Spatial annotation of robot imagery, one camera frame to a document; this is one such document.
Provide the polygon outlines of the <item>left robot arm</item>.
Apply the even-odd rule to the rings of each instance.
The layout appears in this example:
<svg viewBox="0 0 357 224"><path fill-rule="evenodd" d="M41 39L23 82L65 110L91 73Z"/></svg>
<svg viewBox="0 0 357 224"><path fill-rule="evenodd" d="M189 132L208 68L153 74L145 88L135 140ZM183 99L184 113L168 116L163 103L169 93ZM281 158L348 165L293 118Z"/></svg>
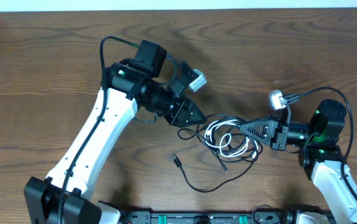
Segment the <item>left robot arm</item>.
<svg viewBox="0 0 357 224"><path fill-rule="evenodd" d="M32 177L24 187L32 223L118 223L119 209L92 203L91 198L106 159L140 108L178 128L205 122L199 107L184 93L206 84L203 72L187 62L175 62L172 79L160 83L163 64L172 56L147 40L136 49L132 58L102 65L97 99L69 150L46 178Z"/></svg>

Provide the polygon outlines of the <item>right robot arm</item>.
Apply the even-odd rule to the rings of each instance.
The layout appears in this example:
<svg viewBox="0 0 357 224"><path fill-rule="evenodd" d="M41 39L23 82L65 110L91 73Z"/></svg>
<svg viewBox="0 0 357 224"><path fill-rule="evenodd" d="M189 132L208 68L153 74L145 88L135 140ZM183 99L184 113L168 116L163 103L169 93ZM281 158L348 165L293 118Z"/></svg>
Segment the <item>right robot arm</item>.
<svg viewBox="0 0 357 224"><path fill-rule="evenodd" d="M298 161L307 178L324 196L337 223L357 223L357 185L337 144L347 109L339 101L323 100L309 123L289 123L268 116L240 126L240 132L273 150L299 148Z"/></svg>

